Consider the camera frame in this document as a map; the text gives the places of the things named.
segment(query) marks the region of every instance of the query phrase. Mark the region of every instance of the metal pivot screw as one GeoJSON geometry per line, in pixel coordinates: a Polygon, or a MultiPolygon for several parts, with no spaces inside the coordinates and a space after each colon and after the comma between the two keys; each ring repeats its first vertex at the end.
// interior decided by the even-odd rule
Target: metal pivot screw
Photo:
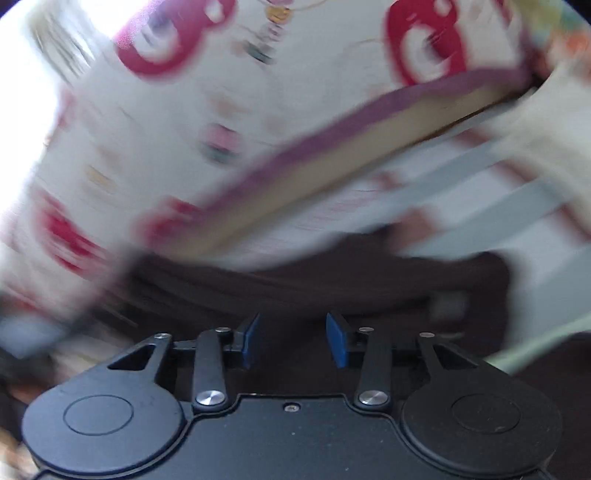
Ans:
{"type": "Polygon", "coordinates": [[[359,395],[359,401],[364,405],[383,405],[388,401],[388,394],[381,390],[367,390],[359,395]]]}
{"type": "Polygon", "coordinates": [[[297,403],[288,403],[283,407],[283,410],[288,413],[295,413],[296,411],[300,411],[300,406],[297,403]]]}
{"type": "Polygon", "coordinates": [[[226,396],[223,392],[219,390],[205,390],[197,394],[195,397],[197,403],[200,405],[205,405],[206,407],[213,407],[215,405],[219,405],[220,403],[226,400],[226,396]]]}

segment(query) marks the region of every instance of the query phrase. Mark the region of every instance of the pink trim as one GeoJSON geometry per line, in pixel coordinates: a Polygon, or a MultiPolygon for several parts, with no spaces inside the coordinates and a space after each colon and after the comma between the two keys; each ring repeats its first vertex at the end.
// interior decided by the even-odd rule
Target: pink trim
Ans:
{"type": "Polygon", "coordinates": [[[220,196],[203,205],[193,220],[171,232],[177,235],[188,226],[202,226],[211,217],[238,203],[248,195],[260,192],[270,181],[285,174],[290,168],[313,160],[322,152],[332,150],[342,142],[364,132],[369,126],[388,119],[428,95],[465,95],[486,85],[507,85],[516,90],[525,89],[531,78],[527,64],[516,69],[479,69],[448,76],[433,82],[422,83],[395,90],[359,108],[349,116],[309,137],[288,145],[280,153],[266,161],[261,168],[249,172],[230,186],[220,196]]]}

